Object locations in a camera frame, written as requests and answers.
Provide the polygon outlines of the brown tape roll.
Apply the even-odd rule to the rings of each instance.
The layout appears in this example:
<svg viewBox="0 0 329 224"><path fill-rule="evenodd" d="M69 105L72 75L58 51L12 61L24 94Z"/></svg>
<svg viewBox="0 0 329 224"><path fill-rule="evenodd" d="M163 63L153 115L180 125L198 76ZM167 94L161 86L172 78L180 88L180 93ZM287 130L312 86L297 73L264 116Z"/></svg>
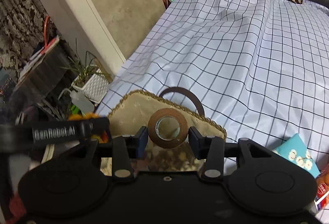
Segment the brown tape roll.
<svg viewBox="0 0 329 224"><path fill-rule="evenodd" d="M178 110L160 109L149 119L148 135L157 146L172 149L186 140L188 128L187 120Z"/></svg>

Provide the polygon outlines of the woven basket with floral lining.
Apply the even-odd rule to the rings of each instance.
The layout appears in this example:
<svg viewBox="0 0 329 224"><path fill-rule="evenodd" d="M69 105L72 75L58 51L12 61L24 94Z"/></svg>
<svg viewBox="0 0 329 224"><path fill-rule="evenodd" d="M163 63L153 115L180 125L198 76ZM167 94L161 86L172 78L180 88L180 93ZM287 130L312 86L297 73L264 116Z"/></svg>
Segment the woven basket with floral lining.
<svg viewBox="0 0 329 224"><path fill-rule="evenodd" d="M194 157L188 143L191 127L195 127L202 138L227 137L222 126L206 118L201 101L181 87L170 87L160 95L133 90L122 97L108 118L114 138L134 135L141 127L147 128L147 146L140 158L132 160L135 172L199 170L204 161Z"/></svg>

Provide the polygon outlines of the clear squeeze wash bottle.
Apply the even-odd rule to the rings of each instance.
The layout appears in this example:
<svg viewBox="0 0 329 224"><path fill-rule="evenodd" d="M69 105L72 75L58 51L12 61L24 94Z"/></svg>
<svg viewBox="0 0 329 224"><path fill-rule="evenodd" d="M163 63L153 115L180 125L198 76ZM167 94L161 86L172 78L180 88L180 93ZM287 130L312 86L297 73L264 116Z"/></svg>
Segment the clear squeeze wash bottle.
<svg viewBox="0 0 329 224"><path fill-rule="evenodd" d="M69 90L67 88L61 91L58 99L60 99L65 92L68 92L71 98L71 102L80 109L80 111L84 114L93 113L94 112L94 105L93 103L82 93Z"/></svg>

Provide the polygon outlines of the green spray bottle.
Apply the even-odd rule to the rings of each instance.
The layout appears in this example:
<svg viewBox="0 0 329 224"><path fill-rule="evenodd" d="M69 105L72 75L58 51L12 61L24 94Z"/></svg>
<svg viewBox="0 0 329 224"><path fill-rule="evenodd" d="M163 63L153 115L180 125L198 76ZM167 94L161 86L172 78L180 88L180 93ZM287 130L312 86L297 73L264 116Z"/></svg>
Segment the green spray bottle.
<svg viewBox="0 0 329 224"><path fill-rule="evenodd" d="M70 111L71 111L72 115L76 115L76 114L79 114L80 109L76 105L72 105L70 107Z"/></svg>

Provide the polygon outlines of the grey side table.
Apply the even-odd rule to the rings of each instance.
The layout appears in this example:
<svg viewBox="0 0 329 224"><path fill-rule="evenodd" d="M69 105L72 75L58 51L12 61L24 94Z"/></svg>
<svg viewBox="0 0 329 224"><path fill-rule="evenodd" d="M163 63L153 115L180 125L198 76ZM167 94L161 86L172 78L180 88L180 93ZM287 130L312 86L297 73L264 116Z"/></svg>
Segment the grey side table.
<svg viewBox="0 0 329 224"><path fill-rule="evenodd" d="M18 82L10 100L18 106L39 103L53 91L69 67L66 48L59 43Z"/></svg>

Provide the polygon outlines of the white ribbed plant pot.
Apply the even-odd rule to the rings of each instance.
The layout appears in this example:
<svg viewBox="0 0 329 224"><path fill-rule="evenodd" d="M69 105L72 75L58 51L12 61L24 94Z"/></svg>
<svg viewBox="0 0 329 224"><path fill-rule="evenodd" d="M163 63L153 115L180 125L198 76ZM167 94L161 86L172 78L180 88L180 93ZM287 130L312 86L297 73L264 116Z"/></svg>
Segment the white ribbed plant pot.
<svg viewBox="0 0 329 224"><path fill-rule="evenodd" d="M96 74L93 74L82 87L75 84L78 81L78 78L79 77L77 77L71 84L73 89L84 94L93 103L99 104L103 97L105 97L109 87L109 82L106 77L101 74L101 70L98 69Z"/></svg>

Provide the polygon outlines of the cleansing towel pack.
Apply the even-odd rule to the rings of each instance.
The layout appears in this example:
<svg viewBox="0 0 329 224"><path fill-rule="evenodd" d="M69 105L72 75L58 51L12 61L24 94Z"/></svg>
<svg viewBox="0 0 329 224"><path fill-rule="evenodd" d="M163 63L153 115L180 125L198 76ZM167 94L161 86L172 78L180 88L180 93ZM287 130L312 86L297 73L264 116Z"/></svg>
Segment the cleansing towel pack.
<svg viewBox="0 0 329 224"><path fill-rule="evenodd" d="M316 162L298 133L274 149L273 152L307 170L314 178L320 175Z"/></svg>

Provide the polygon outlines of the green spiky plant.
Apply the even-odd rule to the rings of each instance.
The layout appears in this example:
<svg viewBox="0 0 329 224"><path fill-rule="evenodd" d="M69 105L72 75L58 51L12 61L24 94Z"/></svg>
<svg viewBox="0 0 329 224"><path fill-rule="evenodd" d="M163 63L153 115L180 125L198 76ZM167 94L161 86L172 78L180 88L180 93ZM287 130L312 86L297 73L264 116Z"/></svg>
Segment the green spiky plant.
<svg viewBox="0 0 329 224"><path fill-rule="evenodd" d="M70 61L70 66L60 67L61 69L72 71L77 74L77 78L74 80L73 83L75 86L83 87L88 82L88 80L91 79L93 75L101 76L105 78L107 81L111 79L110 74L100 69L99 65L96 63L98 59L93 53L87 50L85 53L84 60L80 58L80 56L78 55L77 40L75 40L75 51L76 51L75 59L73 59L72 57L68 57Z"/></svg>

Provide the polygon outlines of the blue checked bed sheet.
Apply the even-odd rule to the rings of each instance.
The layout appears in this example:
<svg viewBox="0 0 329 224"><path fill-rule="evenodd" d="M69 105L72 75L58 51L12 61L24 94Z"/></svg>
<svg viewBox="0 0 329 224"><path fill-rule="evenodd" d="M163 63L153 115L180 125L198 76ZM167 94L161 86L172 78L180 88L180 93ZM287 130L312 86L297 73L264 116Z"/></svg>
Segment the blue checked bed sheet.
<svg viewBox="0 0 329 224"><path fill-rule="evenodd" d="M183 87L231 142L274 149L295 134L328 164L328 7L308 0L174 0L97 112L128 92Z"/></svg>

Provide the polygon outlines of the red biscuit packet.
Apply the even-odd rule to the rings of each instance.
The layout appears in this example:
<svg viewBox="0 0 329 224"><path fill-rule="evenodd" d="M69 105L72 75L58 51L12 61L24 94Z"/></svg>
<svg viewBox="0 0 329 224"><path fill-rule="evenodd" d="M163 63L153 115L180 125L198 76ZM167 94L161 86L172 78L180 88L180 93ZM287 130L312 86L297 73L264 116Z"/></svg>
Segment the red biscuit packet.
<svg viewBox="0 0 329 224"><path fill-rule="evenodd" d="M317 194L315 198L316 211L321 211L328 205L329 169L328 166L316 178Z"/></svg>

